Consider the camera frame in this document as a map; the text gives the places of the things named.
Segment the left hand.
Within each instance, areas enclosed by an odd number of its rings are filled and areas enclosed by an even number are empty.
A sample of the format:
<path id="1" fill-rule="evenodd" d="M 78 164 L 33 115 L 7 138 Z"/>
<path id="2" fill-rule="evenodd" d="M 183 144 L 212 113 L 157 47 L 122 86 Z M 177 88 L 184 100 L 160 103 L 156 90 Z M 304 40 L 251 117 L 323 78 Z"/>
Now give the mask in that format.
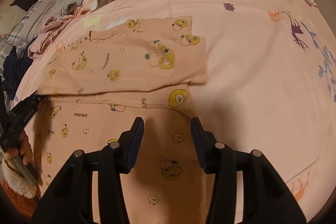
<path id="1" fill-rule="evenodd" d="M 33 151 L 29 143 L 29 137 L 27 136 L 25 130 L 23 130 L 19 134 L 19 139 L 21 140 L 20 149 L 9 148 L 6 152 L 3 152 L 2 154 L 6 160 L 10 160 L 18 155 L 21 155 L 23 157 L 22 159 L 23 164 L 27 165 L 33 159 Z"/>

